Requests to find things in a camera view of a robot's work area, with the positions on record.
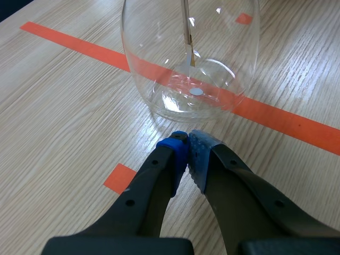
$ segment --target glass bowl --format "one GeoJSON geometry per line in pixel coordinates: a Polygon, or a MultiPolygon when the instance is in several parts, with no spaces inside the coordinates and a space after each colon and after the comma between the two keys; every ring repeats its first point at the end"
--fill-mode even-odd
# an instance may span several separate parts
{"type": "Polygon", "coordinates": [[[178,122],[232,111],[251,86],[258,0],[125,0],[122,40],[152,111],[178,122]]]}

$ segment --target wood grain surface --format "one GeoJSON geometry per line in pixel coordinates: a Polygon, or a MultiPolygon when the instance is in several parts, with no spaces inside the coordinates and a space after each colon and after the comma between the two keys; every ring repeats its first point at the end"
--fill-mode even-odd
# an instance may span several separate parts
{"type": "MultiPolygon", "coordinates": [[[[0,23],[0,254],[39,254],[92,224],[115,201],[103,186],[137,170],[158,140],[202,129],[223,140],[302,209],[340,230],[340,158],[225,112],[178,124],[152,114],[130,73],[19,29],[32,21],[117,52],[122,0],[35,0],[0,23]]],[[[251,98],[340,128],[340,2],[260,0],[251,98]]],[[[188,173],[162,236],[196,254],[226,254],[210,205],[188,173]]]]}

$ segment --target small white disc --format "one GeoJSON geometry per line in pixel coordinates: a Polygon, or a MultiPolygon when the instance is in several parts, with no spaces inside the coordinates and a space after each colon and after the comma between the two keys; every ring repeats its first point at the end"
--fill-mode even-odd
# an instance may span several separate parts
{"type": "Polygon", "coordinates": [[[201,90],[200,88],[192,88],[189,90],[189,92],[194,96],[201,96],[203,94],[203,90],[201,90]]]}

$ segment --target orange tape strip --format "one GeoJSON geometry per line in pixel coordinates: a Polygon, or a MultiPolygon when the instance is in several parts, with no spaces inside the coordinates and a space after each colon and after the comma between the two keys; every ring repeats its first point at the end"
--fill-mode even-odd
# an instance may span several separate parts
{"type": "MultiPolygon", "coordinates": [[[[21,29],[109,65],[129,71],[129,66],[124,54],[32,22],[24,24],[21,29]]],[[[144,66],[139,65],[142,70],[138,70],[138,72],[142,73],[150,80],[157,81],[160,84],[167,86],[167,83],[164,81],[164,76],[161,78],[161,75],[159,74],[162,72],[165,74],[171,73],[171,71],[146,61],[144,61],[144,63],[144,66]]],[[[229,91],[223,89],[221,89],[221,91],[224,92],[222,94],[226,100],[231,99],[231,93],[229,91]]],[[[233,113],[340,156],[339,129],[258,102],[251,98],[245,98],[237,108],[233,110],[233,113]]]]}
{"type": "Polygon", "coordinates": [[[252,20],[253,20],[252,16],[249,16],[248,14],[242,12],[235,21],[239,24],[249,25],[252,20]]]}
{"type": "Polygon", "coordinates": [[[104,186],[120,195],[129,186],[136,173],[134,170],[119,163],[104,182],[104,186]]]}

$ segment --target blue gripper pad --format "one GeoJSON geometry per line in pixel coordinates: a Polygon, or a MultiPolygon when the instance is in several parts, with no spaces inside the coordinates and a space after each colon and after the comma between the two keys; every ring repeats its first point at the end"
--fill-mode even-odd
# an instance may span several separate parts
{"type": "Polygon", "coordinates": [[[210,150],[222,143],[210,134],[199,130],[189,133],[189,173],[202,194],[206,189],[210,150]]]}

